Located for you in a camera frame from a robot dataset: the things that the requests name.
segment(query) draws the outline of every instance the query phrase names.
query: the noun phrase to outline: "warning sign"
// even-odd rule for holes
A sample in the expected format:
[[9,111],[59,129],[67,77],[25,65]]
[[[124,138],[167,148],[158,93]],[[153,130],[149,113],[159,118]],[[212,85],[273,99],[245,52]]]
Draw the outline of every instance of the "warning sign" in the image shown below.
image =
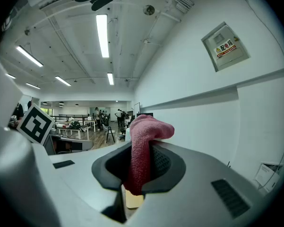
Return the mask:
[[225,43],[221,44],[220,46],[216,47],[215,53],[218,58],[221,56],[229,53],[230,51],[236,49],[236,46],[233,44],[231,39],[226,40]]

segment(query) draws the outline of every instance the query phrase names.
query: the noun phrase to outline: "white wall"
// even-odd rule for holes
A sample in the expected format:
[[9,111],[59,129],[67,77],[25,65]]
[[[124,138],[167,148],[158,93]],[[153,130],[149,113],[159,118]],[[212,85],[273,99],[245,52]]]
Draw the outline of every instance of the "white wall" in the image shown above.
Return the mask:
[[29,101],[32,100],[32,97],[31,96],[28,96],[28,95],[22,95],[19,103],[22,105],[23,107],[23,112],[26,112],[27,111],[27,103]]
[[68,87],[58,81],[40,85],[41,101],[130,101],[133,90],[127,87],[111,86],[109,83],[91,83],[89,80],[79,80]]
[[67,106],[62,108],[54,108],[53,113],[54,116],[58,116],[59,114],[89,114],[89,107]]
[[284,153],[284,72],[244,83],[238,95],[241,130],[231,167],[257,185],[261,162],[279,164]]
[[210,154],[225,164],[231,161],[239,136],[236,88],[144,108],[174,126],[171,144]]
[[17,85],[17,86],[24,95],[35,97],[35,98],[41,97],[41,92],[40,92],[39,89],[34,89],[33,87],[23,86],[23,85]]
[[[284,50],[284,32],[273,12],[261,0],[250,4]],[[201,39],[222,22],[250,58],[215,72]],[[238,100],[193,104],[192,96],[219,94],[228,87],[237,87]],[[284,153],[284,55],[245,0],[196,0],[149,63],[134,102],[175,127],[169,142],[230,161],[253,183],[260,161],[279,163]],[[183,117],[176,120],[182,108]]]
[[[237,34],[250,58],[216,73],[201,39],[222,22]],[[275,26],[275,21],[271,20],[271,24]],[[246,1],[196,0],[149,63],[136,87],[135,103],[147,107],[229,87],[283,69],[280,47]]]

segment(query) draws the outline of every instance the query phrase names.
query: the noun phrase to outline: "ceiling light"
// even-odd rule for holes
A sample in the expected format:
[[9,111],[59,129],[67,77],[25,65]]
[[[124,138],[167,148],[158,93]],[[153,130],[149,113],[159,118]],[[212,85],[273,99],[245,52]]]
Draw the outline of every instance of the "ceiling light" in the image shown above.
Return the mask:
[[28,53],[25,49],[23,49],[21,46],[16,47],[18,51],[20,51],[23,55],[25,55],[28,59],[30,59],[33,63],[35,63],[37,66],[42,67],[43,64],[39,62],[35,57],[33,57],[30,53]]
[[10,77],[10,78],[13,78],[13,79],[16,79],[14,76],[12,76],[12,75],[9,75],[9,74],[7,74],[6,73],[6,75],[8,76],[8,77]]
[[100,14],[96,16],[96,26],[98,28],[102,57],[109,58],[107,38],[107,14]]
[[60,82],[63,82],[67,86],[71,86],[71,84],[69,84],[68,82],[64,81],[61,77],[56,77],[56,79],[58,79]]
[[36,89],[40,89],[39,87],[36,87],[36,86],[34,86],[34,85],[32,85],[32,84],[29,84],[29,83],[27,83],[27,85],[29,85],[29,86],[31,86],[31,87],[34,87],[34,88],[36,88]]
[[107,73],[107,76],[108,76],[108,80],[109,80],[110,85],[113,85],[112,73]]

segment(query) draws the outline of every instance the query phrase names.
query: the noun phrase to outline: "person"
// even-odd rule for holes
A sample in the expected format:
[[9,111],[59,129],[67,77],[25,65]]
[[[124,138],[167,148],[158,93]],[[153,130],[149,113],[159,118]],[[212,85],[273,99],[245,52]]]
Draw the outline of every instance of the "person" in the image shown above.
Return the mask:
[[130,119],[130,123],[131,123],[132,121],[134,121],[135,118],[136,118],[136,117],[133,115],[133,116],[131,117],[131,119]]
[[31,105],[32,105],[32,101],[28,101],[28,103],[27,103],[27,110],[29,110]]
[[121,122],[122,122],[122,111],[120,109],[118,109],[118,111],[114,114],[115,116],[117,116],[118,119],[118,127],[120,126]]
[[20,103],[17,104],[14,112],[13,112],[13,115],[17,117],[17,121],[21,120],[24,116],[24,113],[23,113],[23,107]]
[[23,107],[20,103],[18,103],[12,114],[12,118],[17,119],[17,121],[14,120],[10,121],[9,127],[15,129],[19,124],[18,121],[20,121],[23,118],[23,116],[24,116]]
[[100,120],[100,111],[99,108],[95,108],[95,115],[96,115],[96,123],[98,125],[98,131],[101,129],[101,120]]

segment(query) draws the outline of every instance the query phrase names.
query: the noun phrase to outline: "black slot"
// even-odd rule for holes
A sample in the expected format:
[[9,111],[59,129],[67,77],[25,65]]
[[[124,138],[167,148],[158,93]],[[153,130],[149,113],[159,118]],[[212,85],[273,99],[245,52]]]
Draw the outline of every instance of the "black slot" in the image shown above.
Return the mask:
[[71,160],[68,160],[68,161],[62,161],[62,162],[54,163],[53,166],[54,166],[54,168],[58,169],[58,168],[70,166],[72,164],[74,164],[74,162],[71,161]]
[[233,218],[237,218],[250,208],[226,180],[217,180],[211,184]]

